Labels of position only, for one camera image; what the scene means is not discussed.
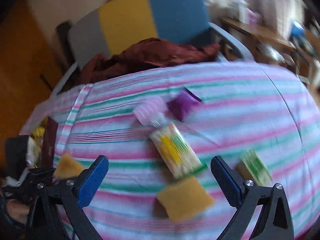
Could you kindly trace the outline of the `person's left hand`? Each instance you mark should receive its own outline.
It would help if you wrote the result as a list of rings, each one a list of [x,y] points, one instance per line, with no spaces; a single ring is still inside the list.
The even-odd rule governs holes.
[[[28,213],[30,210],[29,206],[24,205],[16,201],[15,199],[10,199],[8,200],[5,208],[12,219],[22,224],[25,224],[27,222]]]

